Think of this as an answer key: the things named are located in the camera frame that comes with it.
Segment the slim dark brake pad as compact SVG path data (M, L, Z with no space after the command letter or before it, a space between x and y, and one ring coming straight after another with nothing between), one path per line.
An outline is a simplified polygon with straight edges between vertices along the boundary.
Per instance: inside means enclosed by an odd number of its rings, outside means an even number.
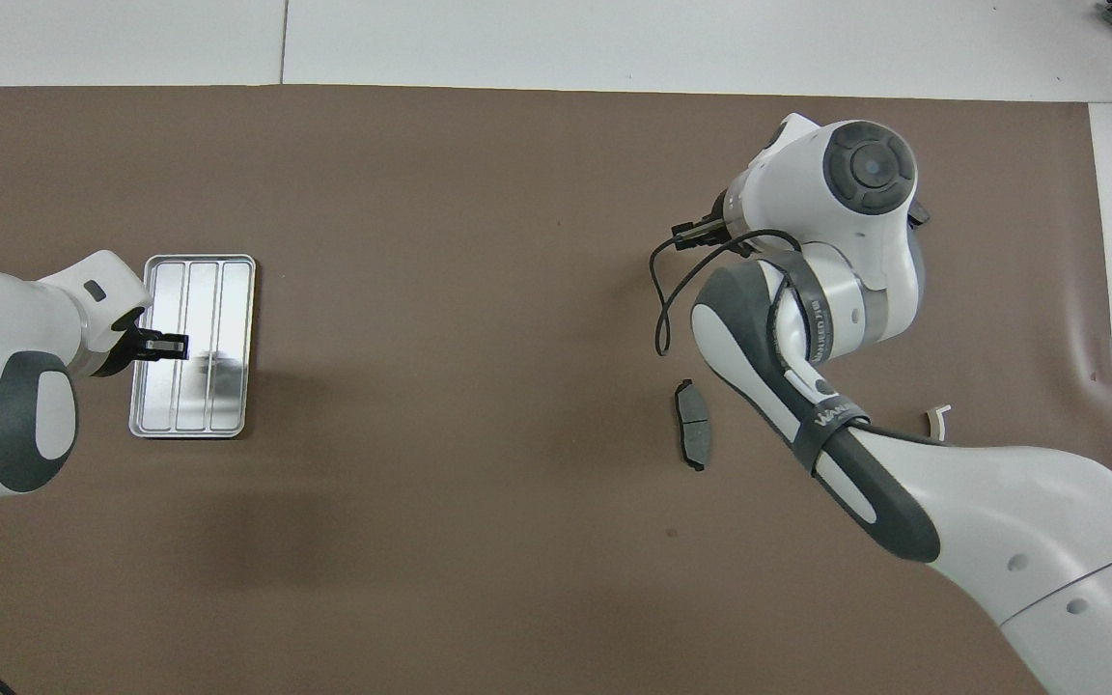
M675 391L681 453L685 465L694 471L705 471L709 461L713 430L705 396L692 379L684 379Z

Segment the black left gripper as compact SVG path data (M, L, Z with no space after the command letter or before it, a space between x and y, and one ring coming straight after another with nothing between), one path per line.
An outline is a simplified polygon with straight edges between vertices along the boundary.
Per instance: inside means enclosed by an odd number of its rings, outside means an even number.
M111 324L111 332L118 339L92 373L95 377L121 373L135 360L155 363L188 359L189 348L186 345L189 336L142 329L138 320L145 312L145 307L136 307Z

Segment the silver metal tray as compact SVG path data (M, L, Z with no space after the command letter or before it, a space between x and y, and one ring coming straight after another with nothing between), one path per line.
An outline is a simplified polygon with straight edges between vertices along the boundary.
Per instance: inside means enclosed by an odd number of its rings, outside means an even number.
M188 339L185 359L135 364L128 429L137 438L235 438L246 427L257 265L244 254L157 255L138 325Z

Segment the brown paper table mat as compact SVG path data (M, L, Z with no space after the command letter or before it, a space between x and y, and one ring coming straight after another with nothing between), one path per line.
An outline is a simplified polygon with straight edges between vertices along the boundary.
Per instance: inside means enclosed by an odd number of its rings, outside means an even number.
M260 85L0 89L0 271L259 265L247 426L128 430L0 500L19 695L1044 695L952 582L878 549L702 363L646 260L778 120L921 167L912 329L825 366L874 421L1112 469L1088 107ZM682 458L675 391L713 430Z

